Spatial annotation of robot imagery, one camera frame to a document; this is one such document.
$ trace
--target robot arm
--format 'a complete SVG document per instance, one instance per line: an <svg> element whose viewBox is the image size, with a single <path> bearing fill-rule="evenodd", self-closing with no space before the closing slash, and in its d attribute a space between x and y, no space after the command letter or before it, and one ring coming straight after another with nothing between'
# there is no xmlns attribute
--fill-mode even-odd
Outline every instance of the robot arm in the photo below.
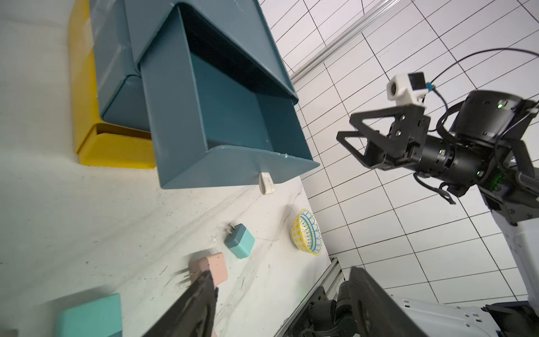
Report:
<svg viewBox="0 0 539 337"><path fill-rule="evenodd" d="M339 132L337 140L365 167L415 171L421 185L453 204L450 194L460 197L478 185L515 258L529 303L539 314L539 169L532 166L521 140L537 115L537 102L508 93L472 91L452 107L444 101L446 113L436 127L440 137L435 137L427 134L430 117L423 115L421 102L429 91L441 97L425 83L423 73L396 75L387 85L388 99L396 107L352 114L350 124L357 131ZM458 115L447 131L444 122L453 113ZM363 122L380 117L395 118L388 135ZM346 141L348 137L367 138L363 155ZM431 187L418 177L435 177L442 183Z"/></svg>

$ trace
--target cable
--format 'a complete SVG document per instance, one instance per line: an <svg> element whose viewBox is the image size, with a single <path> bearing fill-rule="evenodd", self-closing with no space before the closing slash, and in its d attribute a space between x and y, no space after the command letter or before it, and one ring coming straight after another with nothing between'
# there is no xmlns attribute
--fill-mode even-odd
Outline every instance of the cable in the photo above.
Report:
<svg viewBox="0 0 539 337"><path fill-rule="evenodd" d="M438 122L436 123L436 128L434 128L433 130L429 130L429 132L432 132L432 131L436 131L438 130L440 127L442 127L445 122L447 121L447 111L449 111L449 108L447 107L447 102L445 101L445 99L440 95L440 93L438 92L438 90L436 90L436 88L433 88L432 89L432 92L434 92L436 95L438 95L438 97L441 99L442 102L444 102L444 106L445 106L445 113L440 117L440 119L438 120Z"/></svg>
<svg viewBox="0 0 539 337"><path fill-rule="evenodd" d="M436 187L432 187L432 186L429 186L427 185L426 183L422 182L421 180L419 180L419 177L418 177L418 174L419 172L414 172L413 173L413 178L421 185L423 186L424 188L426 189L429 189L433 192L436 192L438 193L442 198L445 199L445 201L447 201L448 203L450 203L451 205L455 205L456 202L453 201L453 199L451 198L451 195L449 194L448 191L445 191L445 190L442 190L442 187L444 186L447 186L447 184L445 182L443 182L439 188L436 188Z"/></svg>
<svg viewBox="0 0 539 337"><path fill-rule="evenodd" d="M492 48L492 49L485 49L485 50L480 50L480 51L477 51L475 53L471 53L470 55L467 55L467 56L464 56L463 58L461 58L460 60L457 60L455 63L453 63L452 65L450 65L449 67L445 68L444 71L442 71L441 73L438 74L438 76L436 76L432 81L431 83L433 83L434 81L436 81L437 78L439 78L443 73L445 73L446 71L448 71L452 66L454 66L455 64L458 64L459 62L461 61L464 61L465 59L467 59L468 57L471 57L471 56L474 56L474 55L477 55L477 54L481 54L481 53L487 53L487 52L490 52L490 51L502 51L502 50L510 50L510 51L517 51L517 52L522 52L522 53L527 53L527 54L531 54L531 55L535 55L536 57L539 57L539 53L536 53L534 51L531 51L531 50L526 50L526 49L518 49L518 48Z"/></svg>
<svg viewBox="0 0 539 337"><path fill-rule="evenodd" d="M446 71L448 71L451 67L453 67L454 65L458 64L459 62L461 61L464 61L465 59L467 59L468 57L472 57L474 55L477 55L477 54L481 54L481 53L486 53L486 52L491 52L491 51L504 51L504 50L508 50L508 51L517 51L517 52L522 52L522 53L527 53L527 54L531 54L531 55L534 55L536 57L539 57L539 53L536 53L534 51L531 51L531 50L526 50L526 49L518 49L518 48L509 48L509 47L505 47L505 48L492 48L492 49L485 49L485 50L480 50L480 51L477 51L475 53L471 53L467 56L464 56L463 58L455 61L453 64L451 64L449 67L445 68L441 73L439 73L432 81L431 83L433 83L434 81L436 81L437 78L439 78L443 73L445 73ZM447 118L449 117L449 114L447 113L447 111L449 110L449 108L447 107L447 102L445 101L445 99L440 95L440 93L436 90L436 87L434 87L432 89L432 91L438 95L438 97L442 100L442 102L444 102L444 106L445 106L445 113L442 115L442 117L440 117L440 119L438 120L438 122L436 123L436 128L433 129L433 130L429 130L429 132L432 132L432 131L437 131L439 130L441 127L444 126L445 122L447 121Z"/></svg>
<svg viewBox="0 0 539 337"><path fill-rule="evenodd" d="M513 129L515 126L517 126L518 124L520 124L523 120L525 120L526 118L528 118L531 114L531 111L528 112L524 117L520 118L518 120L518 122L514 123L513 125L511 125L510 127L508 127L498 138L496 138L496 141L494 142L494 159L496 160L496 164L498 164L498 166L500 167L500 169L502 170L506 170L505 167L503 167L503 163L500 161L500 158L498 158L498 155L497 155L497 152L496 150L498 149L498 142L509 132L511 131L511 129Z"/></svg>

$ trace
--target blue storage bin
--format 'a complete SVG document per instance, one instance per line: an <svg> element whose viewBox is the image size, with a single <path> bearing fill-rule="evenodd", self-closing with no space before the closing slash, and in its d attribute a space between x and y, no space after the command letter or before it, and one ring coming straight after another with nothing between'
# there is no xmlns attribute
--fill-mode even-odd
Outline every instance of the blue storage bin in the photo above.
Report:
<svg viewBox="0 0 539 337"><path fill-rule="evenodd" d="M91 0L90 5L101 119L150 131L142 78L133 61L124 0Z"/></svg>
<svg viewBox="0 0 539 337"><path fill-rule="evenodd" d="M146 3L156 2L126 2L133 37L148 22L132 29L136 6L129 5L141 10ZM258 184L261 172L281 183L317 167L257 0L204 4L212 13L221 9L234 29L180 3L166 12L140 62L161 187Z"/></svg>

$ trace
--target yellow patterned bowl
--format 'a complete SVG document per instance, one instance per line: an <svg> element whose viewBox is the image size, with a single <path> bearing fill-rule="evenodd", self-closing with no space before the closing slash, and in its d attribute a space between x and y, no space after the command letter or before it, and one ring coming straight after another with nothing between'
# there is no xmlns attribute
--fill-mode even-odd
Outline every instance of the yellow patterned bowl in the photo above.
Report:
<svg viewBox="0 0 539 337"><path fill-rule="evenodd" d="M306 208L294 220L290 228L290 238L300 250L320 255L322 252L322 234L313 214Z"/></svg>

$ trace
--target white table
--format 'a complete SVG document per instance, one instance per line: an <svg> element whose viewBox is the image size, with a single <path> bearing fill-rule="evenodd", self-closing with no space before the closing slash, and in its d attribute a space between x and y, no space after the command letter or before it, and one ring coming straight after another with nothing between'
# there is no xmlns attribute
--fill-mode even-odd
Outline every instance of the white table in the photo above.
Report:
<svg viewBox="0 0 539 337"><path fill-rule="evenodd" d="M124 336L140 336L185 291L177 272L190 258L221 251L229 279L217 335L272 336L329 265L325 250L311 256L289 238L309 208L300 179L268 196L258 186L162 190L154 170L79 165L71 4L9 0L0 9L10 17L0 19L0 329L50 335L61 308L119 292ZM257 238L249 258L224 245L229 223Z"/></svg>

